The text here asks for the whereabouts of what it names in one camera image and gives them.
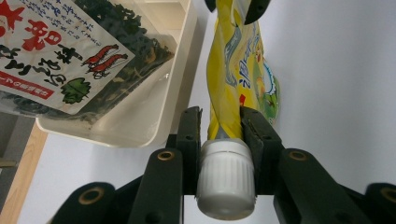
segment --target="yellow squeeze pouch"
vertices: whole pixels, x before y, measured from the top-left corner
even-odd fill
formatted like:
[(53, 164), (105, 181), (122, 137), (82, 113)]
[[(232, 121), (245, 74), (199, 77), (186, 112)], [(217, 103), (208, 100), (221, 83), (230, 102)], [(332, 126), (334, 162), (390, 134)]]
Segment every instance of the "yellow squeeze pouch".
[(263, 58), (259, 23), (244, 25), (236, 6), (233, 0), (216, 1), (218, 23), (206, 68), (208, 139), (243, 138), (240, 105), (260, 111), (271, 124), (279, 109), (278, 82)]

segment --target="screw hole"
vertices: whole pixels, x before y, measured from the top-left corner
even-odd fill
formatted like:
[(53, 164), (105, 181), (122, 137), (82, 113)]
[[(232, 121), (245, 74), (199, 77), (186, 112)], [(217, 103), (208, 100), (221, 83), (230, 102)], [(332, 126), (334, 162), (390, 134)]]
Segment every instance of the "screw hole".
[(381, 194), (384, 198), (387, 200), (396, 203), (396, 189), (391, 189), (391, 188), (382, 188), (381, 189)]
[(146, 223), (148, 224), (156, 224), (160, 223), (163, 219), (163, 214), (161, 212), (151, 212), (146, 215)]
[(78, 202), (85, 205), (93, 204), (98, 202), (104, 194), (105, 190), (99, 187), (87, 189), (78, 197)]
[(170, 161), (175, 157), (175, 153), (171, 151), (163, 151), (158, 154), (157, 158), (161, 161)]
[(303, 152), (299, 151), (292, 151), (291, 153), (289, 153), (289, 156), (297, 161), (306, 161), (308, 159)]

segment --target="food pouch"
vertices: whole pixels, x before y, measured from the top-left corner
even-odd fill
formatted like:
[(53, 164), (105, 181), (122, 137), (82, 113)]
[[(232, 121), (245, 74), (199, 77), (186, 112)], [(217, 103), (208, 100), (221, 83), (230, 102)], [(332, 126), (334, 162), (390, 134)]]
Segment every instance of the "food pouch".
[(218, 23), (206, 68), (208, 139), (242, 139), (240, 106), (260, 111), (271, 124), (279, 109), (279, 85), (263, 57), (259, 23), (244, 24), (241, 2), (216, 1)]
[(134, 1), (0, 0), (0, 8), (0, 109), (9, 113), (95, 122), (173, 57), (162, 42), (169, 36)]

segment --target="seaweed package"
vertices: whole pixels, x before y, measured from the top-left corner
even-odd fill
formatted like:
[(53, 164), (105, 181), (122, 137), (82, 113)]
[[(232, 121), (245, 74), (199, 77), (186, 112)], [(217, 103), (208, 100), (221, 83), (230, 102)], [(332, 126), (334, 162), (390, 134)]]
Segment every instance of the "seaweed package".
[(263, 56), (259, 23), (245, 25), (236, 0), (218, 0), (216, 6), (218, 23), (206, 68), (211, 101), (208, 139), (242, 139), (239, 107), (256, 109), (274, 124), (279, 85)]
[(0, 0), (0, 110), (101, 118), (174, 54), (134, 2)]

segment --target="white plastic tray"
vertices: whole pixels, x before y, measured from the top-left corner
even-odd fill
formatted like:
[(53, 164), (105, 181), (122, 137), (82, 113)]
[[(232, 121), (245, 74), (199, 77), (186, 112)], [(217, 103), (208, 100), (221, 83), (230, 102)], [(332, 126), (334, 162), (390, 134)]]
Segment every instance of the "white plastic tray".
[(158, 146), (170, 133), (178, 92), (197, 23), (190, 0), (143, 1), (157, 30), (172, 35), (173, 60), (150, 75), (136, 90), (93, 125), (78, 120), (36, 119), (38, 127), (108, 147)]

